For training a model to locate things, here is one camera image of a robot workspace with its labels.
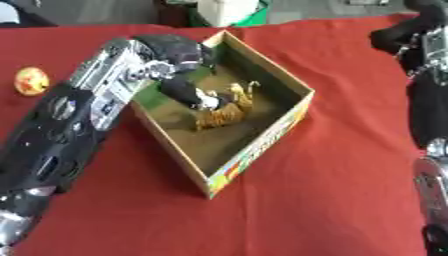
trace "white container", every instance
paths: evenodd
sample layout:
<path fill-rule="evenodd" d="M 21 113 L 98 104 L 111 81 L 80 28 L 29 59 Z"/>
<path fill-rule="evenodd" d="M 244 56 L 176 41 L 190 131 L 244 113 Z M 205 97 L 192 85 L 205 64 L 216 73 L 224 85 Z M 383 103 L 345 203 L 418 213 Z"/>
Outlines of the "white container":
<path fill-rule="evenodd" d="M 198 0 L 198 12 L 213 27 L 227 27 L 253 14 L 259 0 Z"/>

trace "green object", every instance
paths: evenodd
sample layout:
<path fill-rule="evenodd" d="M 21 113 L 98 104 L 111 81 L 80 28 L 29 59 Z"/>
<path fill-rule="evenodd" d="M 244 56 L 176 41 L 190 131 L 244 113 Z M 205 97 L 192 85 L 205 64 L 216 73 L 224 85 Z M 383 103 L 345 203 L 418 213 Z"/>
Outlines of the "green object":
<path fill-rule="evenodd" d="M 260 2 L 258 4 L 258 9 L 255 13 L 253 13 L 246 19 L 244 19 L 236 24 L 232 24 L 231 26 L 233 26 L 233 27 L 251 27 L 251 26 L 265 25 L 267 23 L 268 10 L 269 10 L 269 1 L 260 0 Z M 211 24 L 208 23 L 208 21 L 206 21 L 202 17 L 202 15 L 198 12 L 198 10 L 196 8 L 190 8 L 189 19 L 190 19 L 191 27 L 211 27 Z"/>

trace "box wall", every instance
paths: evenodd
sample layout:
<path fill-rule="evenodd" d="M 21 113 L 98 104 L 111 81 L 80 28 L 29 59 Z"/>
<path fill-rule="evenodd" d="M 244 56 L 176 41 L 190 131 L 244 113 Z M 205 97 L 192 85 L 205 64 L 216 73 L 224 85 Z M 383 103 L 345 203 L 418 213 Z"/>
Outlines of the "box wall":
<path fill-rule="evenodd" d="M 141 120 L 144 126 L 155 136 L 159 143 L 168 151 L 168 154 L 173 157 L 185 173 L 193 180 L 193 182 L 208 195 L 210 193 L 207 184 L 207 177 L 200 171 L 200 169 L 185 155 L 182 150 L 169 138 L 162 128 L 157 125 L 157 122 L 150 116 L 145 114 L 145 109 L 138 103 L 131 104 L 137 117 Z"/>

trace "gray floor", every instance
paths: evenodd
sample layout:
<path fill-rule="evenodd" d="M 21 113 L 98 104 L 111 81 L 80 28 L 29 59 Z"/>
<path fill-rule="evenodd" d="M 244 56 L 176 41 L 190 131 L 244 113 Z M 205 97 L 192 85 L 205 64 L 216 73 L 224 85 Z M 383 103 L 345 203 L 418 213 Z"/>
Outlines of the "gray floor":
<path fill-rule="evenodd" d="M 271 0 L 270 23 L 293 20 L 376 16 L 404 11 L 402 0 L 390 0 L 387 6 L 347 5 L 344 0 Z"/>
<path fill-rule="evenodd" d="M 156 23 L 154 0 L 10 0 L 55 24 Z M 403 11 L 403 0 L 387 6 L 351 6 L 345 0 L 270 0 L 269 23 L 301 19 L 372 16 Z"/>

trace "robotic arm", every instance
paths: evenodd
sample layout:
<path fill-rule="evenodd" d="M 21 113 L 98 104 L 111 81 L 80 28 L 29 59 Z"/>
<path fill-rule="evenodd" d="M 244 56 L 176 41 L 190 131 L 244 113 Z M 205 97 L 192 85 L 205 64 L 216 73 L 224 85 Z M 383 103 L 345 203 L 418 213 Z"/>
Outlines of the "robotic arm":
<path fill-rule="evenodd" d="M 374 31 L 372 45 L 396 57 L 410 78 L 409 127 L 426 155 L 414 181 L 426 219 L 428 255 L 448 255 L 448 15 L 442 0 L 405 0 L 419 16 Z"/>
<path fill-rule="evenodd" d="M 45 95 L 0 149 L 0 256 L 33 229 L 54 195 L 69 190 L 149 80 L 189 108 L 219 108 L 219 98 L 185 78 L 200 66 L 214 70 L 213 53 L 188 38 L 117 38 Z"/>

